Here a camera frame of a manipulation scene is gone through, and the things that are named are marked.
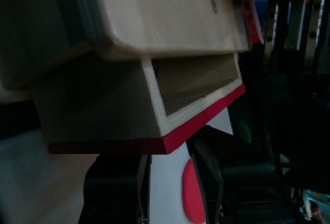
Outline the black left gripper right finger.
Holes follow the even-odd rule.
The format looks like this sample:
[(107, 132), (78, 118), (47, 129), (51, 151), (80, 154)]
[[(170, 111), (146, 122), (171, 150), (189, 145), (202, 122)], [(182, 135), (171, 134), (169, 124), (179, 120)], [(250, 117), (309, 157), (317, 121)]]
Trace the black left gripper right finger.
[(285, 224), (276, 165), (253, 145), (205, 126), (189, 139), (207, 224)]

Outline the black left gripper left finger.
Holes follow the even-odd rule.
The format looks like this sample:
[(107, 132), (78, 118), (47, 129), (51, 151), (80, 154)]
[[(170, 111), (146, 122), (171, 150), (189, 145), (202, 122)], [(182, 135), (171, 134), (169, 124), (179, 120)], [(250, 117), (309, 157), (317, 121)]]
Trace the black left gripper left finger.
[(149, 155), (101, 155), (84, 179), (79, 224), (149, 224)]

